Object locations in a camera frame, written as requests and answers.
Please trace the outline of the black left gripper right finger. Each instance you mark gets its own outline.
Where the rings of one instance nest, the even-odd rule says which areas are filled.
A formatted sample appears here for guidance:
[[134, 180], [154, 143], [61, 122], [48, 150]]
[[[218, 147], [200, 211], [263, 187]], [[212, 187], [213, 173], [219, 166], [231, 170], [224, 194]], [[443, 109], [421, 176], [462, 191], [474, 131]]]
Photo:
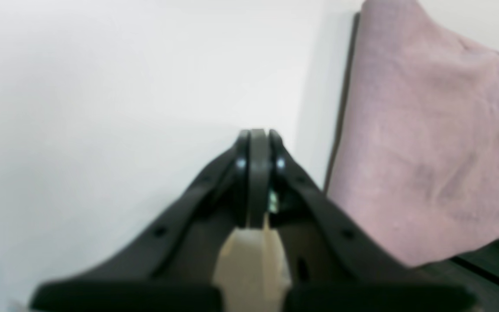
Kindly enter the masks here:
[[436, 282], [400, 264], [316, 186], [281, 136], [268, 135], [279, 234], [292, 284], [284, 312], [475, 312], [465, 286]]

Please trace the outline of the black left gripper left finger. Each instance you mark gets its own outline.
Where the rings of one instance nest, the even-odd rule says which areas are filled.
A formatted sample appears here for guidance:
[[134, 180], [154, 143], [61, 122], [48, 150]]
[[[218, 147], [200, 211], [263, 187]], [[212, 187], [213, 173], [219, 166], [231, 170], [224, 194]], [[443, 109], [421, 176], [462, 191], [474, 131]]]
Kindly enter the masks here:
[[212, 284], [224, 241], [250, 225], [247, 207], [252, 140], [206, 165], [186, 191], [118, 253], [71, 278], [38, 287], [30, 308], [40, 312], [222, 312]]

